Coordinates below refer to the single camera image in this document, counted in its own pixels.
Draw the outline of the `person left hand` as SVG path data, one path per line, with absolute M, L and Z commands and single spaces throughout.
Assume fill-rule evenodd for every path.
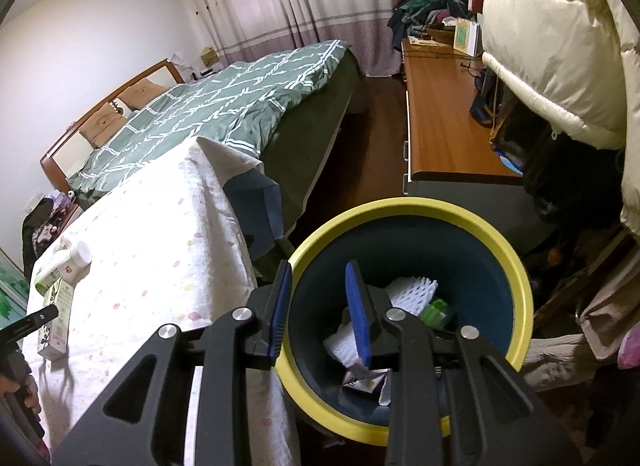
M 38 387 L 35 382 L 35 378 L 32 375 L 27 375 L 24 382 L 19 384 L 15 380 L 0 375 L 0 392 L 2 394 L 15 394 L 18 390 L 24 389 L 26 391 L 26 397 L 24 405 L 29 408 L 35 415 L 39 415 L 41 412 L 40 401 L 38 398 Z

